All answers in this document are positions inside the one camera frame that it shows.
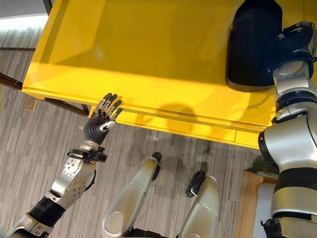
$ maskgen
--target black object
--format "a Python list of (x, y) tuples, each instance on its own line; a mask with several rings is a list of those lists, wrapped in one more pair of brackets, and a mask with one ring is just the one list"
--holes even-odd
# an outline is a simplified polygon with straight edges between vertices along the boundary
[(238, 8), (229, 38), (227, 84), (240, 91), (261, 91), (274, 85), (268, 68), (277, 35), (282, 31), (282, 9), (274, 0), (245, 0)]
[(294, 115), (286, 116), (286, 117), (284, 117), (284, 118), (282, 118), (280, 120), (277, 120), (276, 117), (273, 117), (271, 122), (279, 124), (279, 123), (282, 123), (282, 122), (285, 122), (285, 121), (288, 121), (288, 120), (291, 120), (291, 119), (295, 119), (296, 117), (298, 117), (298, 115), (307, 115), (307, 112), (296, 113)]
[[(160, 152), (154, 152), (152, 154), (152, 157), (155, 158), (157, 160), (157, 162), (159, 163), (161, 158), (162, 158), (162, 155)], [(160, 166), (157, 165), (157, 168), (155, 169), (153, 177), (152, 177), (152, 181), (155, 181), (157, 179), (157, 177), (159, 175), (159, 171), (160, 171)]]
[(308, 46), (314, 34), (312, 23), (299, 23), (287, 27), (282, 34), (285, 36), (277, 43), (274, 53), (274, 61), (270, 70), (274, 70), (281, 65), (295, 60), (304, 60), (308, 64), (309, 77), (314, 72), (315, 58), (309, 52)]
[(95, 183), (96, 173), (97, 173), (97, 171), (95, 170), (95, 171), (94, 171), (93, 180), (91, 180), (90, 184), (87, 186), (87, 188), (85, 188), (85, 192), (86, 192), (89, 188), (91, 188), (91, 186)]
[(162, 155), (161, 155), (160, 152), (154, 152), (154, 153), (152, 154), (152, 157), (154, 157), (154, 158), (158, 161), (158, 163), (159, 163), (160, 160), (161, 160), (161, 158), (162, 158)]
[(134, 229), (134, 228), (132, 228), (128, 236), (129, 237), (167, 238), (167, 237), (161, 236), (159, 233), (145, 231), (141, 229)]
[(62, 217), (65, 211), (66, 209), (56, 202), (47, 197), (43, 197), (29, 212), (29, 215), (48, 227), (54, 227), (55, 223)]
[(46, 238), (49, 234), (47, 232), (43, 232), (41, 236), (36, 236), (34, 234), (29, 233), (28, 231), (24, 229), (18, 229), (16, 230), (10, 238)]
[(89, 114), (89, 109), (88, 109), (88, 106), (86, 104), (81, 104), (81, 107), (83, 108), (83, 110)]
[(0, 72), (0, 84), (13, 88), (15, 90), (22, 90), (23, 83), (11, 78)]
[(278, 219), (268, 219), (265, 223), (261, 221), (267, 238), (283, 238), (281, 223)]
[(98, 150), (90, 150), (89, 152), (85, 152), (82, 150), (76, 150), (76, 149), (71, 149), (67, 155), (71, 158), (74, 159), (79, 159), (79, 160), (83, 160), (86, 162), (105, 162), (108, 155), (103, 154), (104, 148), (103, 147), (98, 147)]
[(26, 48), (26, 47), (0, 47), (0, 51), (35, 51), (35, 48)]
[(263, 155), (264, 159), (266, 162), (270, 165), (273, 166), (274, 168), (278, 169), (278, 166), (276, 162), (273, 160), (271, 154), (269, 153), (266, 143), (265, 143), (265, 137), (264, 137), (264, 131), (261, 131), (258, 136), (258, 144), (259, 148), (261, 151), (261, 154)]
[(284, 187), (306, 187), (317, 190), (317, 169), (293, 168), (279, 174), (274, 193)]
[(312, 215), (301, 212), (278, 212), (273, 215), (273, 218), (282, 218), (282, 217), (295, 217), (300, 219), (305, 219), (308, 221), (312, 220)]
[(276, 112), (286, 106), (301, 102), (317, 103), (317, 98), (313, 93), (303, 90), (284, 94), (275, 103)]
[(53, 7), (52, 1), (51, 0), (43, 0), (43, 3), (44, 3), (44, 7), (45, 7), (46, 12), (49, 15), (51, 12), (51, 9)]
[(206, 178), (205, 171), (201, 170), (196, 172), (193, 178), (190, 180), (190, 183), (186, 189), (186, 195), (189, 197), (193, 197), (194, 196), (193, 192), (197, 195), (205, 178)]

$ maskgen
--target robot finger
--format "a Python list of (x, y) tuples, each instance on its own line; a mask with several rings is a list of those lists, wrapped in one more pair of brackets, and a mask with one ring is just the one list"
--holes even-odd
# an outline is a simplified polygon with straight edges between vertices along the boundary
[(102, 110), (101, 110), (101, 114), (106, 118), (106, 114), (107, 111), (111, 105), (111, 103), (113, 103), (113, 101), (118, 97), (118, 95), (113, 94), (104, 104)]
[(95, 109), (94, 112), (101, 114), (105, 103), (106, 103), (111, 97), (112, 97), (112, 94), (111, 94), (111, 93), (108, 93), (107, 95), (105, 95), (104, 98), (101, 99), (101, 101), (100, 101), (100, 102), (98, 103), (98, 105), (96, 106), (96, 109)]
[(118, 100), (118, 101), (116, 101), (116, 102), (109, 108), (109, 110), (108, 110), (107, 113), (106, 113), (106, 118), (107, 118), (107, 119), (109, 119), (109, 118), (111, 117), (111, 115), (112, 115), (112, 113), (114, 112), (114, 110), (115, 110), (118, 106), (120, 106), (121, 103), (122, 103), (122, 101), (121, 101), (121, 100)]
[(113, 115), (110, 117), (110, 120), (116, 120), (118, 115), (123, 111), (122, 108), (119, 108)]

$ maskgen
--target gray carpet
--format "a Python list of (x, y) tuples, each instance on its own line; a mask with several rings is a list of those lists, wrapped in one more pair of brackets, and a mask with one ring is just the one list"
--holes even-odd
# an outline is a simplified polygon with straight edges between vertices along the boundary
[[(1, 47), (35, 47), (40, 29), (0, 32)], [(32, 52), (0, 51), (0, 70), (23, 81)], [(39, 101), (35, 112), (23, 110), (26, 95), (1, 87), (0, 202), (2, 232), (50, 189), (62, 170), (66, 152), (83, 139), (87, 118)], [(99, 238), (103, 216), (124, 184), (154, 151), (162, 153), (161, 172), (150, 186), (135, 227), (175, 237), (194, 199), (185, 195), (192, 175), (204, 169), (220, 192), (218, 237), (233, 235), (242, 173), (267, 171), (254, 149), (118, 125), (102, 145), (108, 159), (98, 164), (94, 186), (68, 209), (50, 237)]]

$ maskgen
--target metal frame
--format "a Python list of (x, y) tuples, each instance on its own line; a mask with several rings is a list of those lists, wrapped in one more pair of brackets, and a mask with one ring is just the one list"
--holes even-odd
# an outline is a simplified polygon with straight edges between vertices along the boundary
[(51, 12), (52, 6), (53, 6), (52, 2), (51, 2), (51, 0), (43, 0), (43, 3), (44, 3), (44, 6), (45, 6), (45, 9), (46, 9), (46, 12), (49, 15), (50, 12)]
[(55, 105), (55, 106), (58, 106), (58, 107), (60, 107), (60, 108), (64, 108), (64, 109), (66, 109), (66, 110), (69, 110), (69, 111), (71, 111), (71, 112), (73, 112), (73, 113), (77, 113), (77, 114), (82, 115), (82, 116), (85, 116), (85, 117), (88, 117), (88, 116), (89, 116), (88, 107), (87, 107), (87, 111), (86, 111), (86, 110), (84, 110), (84, 109), (80, 109), (80, 108), (78, 108), (78, 107), (76, 107), (76, 106), (73, 106), (73, 105), (71, 105), (71, 104), (69, 104), (69, 103), (66, 103), (66, 102), (64, 102), (64, 101), (62, 101), (62, 100), (58, 100), (58, 99), (45, 98), (44, 101), (46, 101), (46, 102), (48, 102), (48, 103), (51, 103), (51, 104), (53, 104), (53, 105)]
[(25, 48), (25, 47), (0, 47), (0, 51), (35, 51), (35, 48)]
[(23, 83), (11, 78), (3, 73), (0, 73), (0, 84), (13, 88), (15, 90), (22, 90)]

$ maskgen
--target black arm joint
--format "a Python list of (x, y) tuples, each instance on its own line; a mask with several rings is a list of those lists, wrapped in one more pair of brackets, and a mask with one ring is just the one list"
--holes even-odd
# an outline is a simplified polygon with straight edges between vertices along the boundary
[(103, 153), (104, 148), (99, 147), (98, 150), (90, 150), (89, 152), (71, 149), (67, 155), (71, 158), (80, 159), (86, 162), (105, 162), (108, 155)]
[(298, 115), (307, 115), (307, 112), (300, 112), (300, 113), (297, 113), (297, 114), (294, 114), (294, 115), (290, 115), (290, 116), (287, 116), (287, 117), (284, 117), (280, 120), (277, 120), (276, 117), (274, 117), (272, 119), (272, 123), (276, 123), (276, 124), (279, 124), (279, 123), (282, 123), (282, 122), (285, 122), (285, 121), (288, 121), (288, 120), (291, 120), (291, 119), (294, 119), (296, 117), (298, 117)]
[(264, 131), (261, 131), (259, 136), (258, 136), (258, 144), (259, 144), (259, 148), (260, 151), (265, 159), (265, 161), (272, 167), (278, 169), (278, 166), (276, 164), (276, 162), (274, 161), (274, 159), (272, 158), (271, 154), (269, 153), (269, 150), (266, 146), (265, 143), (265, 137), (264, 137)]
[(56, 202), (43, 197), (29, 212), (29, 215), (48, 227), (54, 227), (65, 211), (66, 209)]
[(132, 228), (128, 235), (130, 237), (167, 238), (161, 236), (159, 233), (134, 228)]
[(16, 230), (10, 238), (47, 238), (49, 234), (47, 232), (43, 232), (41, 236), (36, 236), (34, 234), (29, 233), (24, 229)]
[(317, 103), (316, 95), (307, 91), (295, 91), (295, 92), (287, 93), (281, 96), (276, 101), (276, 104), (275, 104), (276, 112), (280, 111), (282, 108), (287, 107), (289, 105), (292, 105), (295, 103), (302, 103), (302, 102)]
[(317, 191), (317, 169), (292, 168), (279, 174), (274, 193), (285, 187), (305, 187)]

